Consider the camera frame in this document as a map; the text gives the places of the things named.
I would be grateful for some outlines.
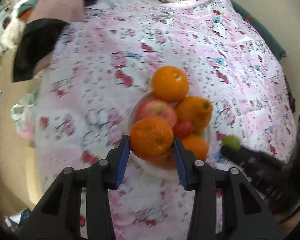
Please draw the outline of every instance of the floor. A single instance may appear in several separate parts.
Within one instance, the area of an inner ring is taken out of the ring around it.
[[[10,110],[31,90],[34,81],[11,82],[13,57],[8,50],[0,59],[0,212],[4,215],[31,206],[25,183],[25,148],[29,142],[17,135]]]
[[[259,19],[286,49],[282,60],[300,113],[300,0],[235,0]],[[29,142],[18,136],[10,117],[11,107],[34,85],[33,81],[11,83],[13,52],[0,60],[0,212],[11,215],[33,207],[27,187],[26,161]]]

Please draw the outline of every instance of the green object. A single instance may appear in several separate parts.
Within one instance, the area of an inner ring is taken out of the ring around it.
[[[230,134],[224,138],[222,145],[228,145],[231,149],[239,151],[241,147],[241,141],[237,136]]]
[[[277,60],[280,60],[283,57],[286,57],[286,51],[281,47],[279,42],[275,37],[259,22],[255,17],[253,17],[245,8],[240,4],[236,3],[233,0],[230,0],[233,6],[233,9],[236,13],[240,14],[243,19],[245,19],[249,24],[251,24],[260,36],[264,39],[269,49],[272,51]]]
[[[19,11],[18,11],[18,15],[20,15],[21,13],[23,13],[25,10],[27,10],[29,8],[35,7],[38,1],[39,0],[29,0],[29,1],[21,4]]]

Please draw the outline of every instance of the bed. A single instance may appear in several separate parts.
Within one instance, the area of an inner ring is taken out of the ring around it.
[[[165,65],[183,69],[189,93],[214,106],[212,167],[234,166],[219,153],[228,134],[289,160],[296,131],[282,68],[229,0],[99,0],[84,23],[62,32],[43,74],[35,145],[44,190],[63,168],[89,167],[118,145],[151,75]],[[129,160],[122,186],[109,192],[117,239],[185,239],[193,198]],[[86,237],[85,194],[81,213]]]

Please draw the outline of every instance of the cherry tomato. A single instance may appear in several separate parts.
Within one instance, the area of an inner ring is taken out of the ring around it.
[[[193,125],[190,121],[177,122],[173,128],[174,137],[187,137],[193,132]]]

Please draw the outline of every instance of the apple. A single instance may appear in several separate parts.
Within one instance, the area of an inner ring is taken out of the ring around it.
[[[147,117],[158,117],[167,121],[171,128],[177,123],[177,113],[172,106],[159,99],[141,103],[136,109],[134,122]]]
[[[184,138],[193,132],[193,125],[190,121],[177,122],[173,128],[173,136]]]

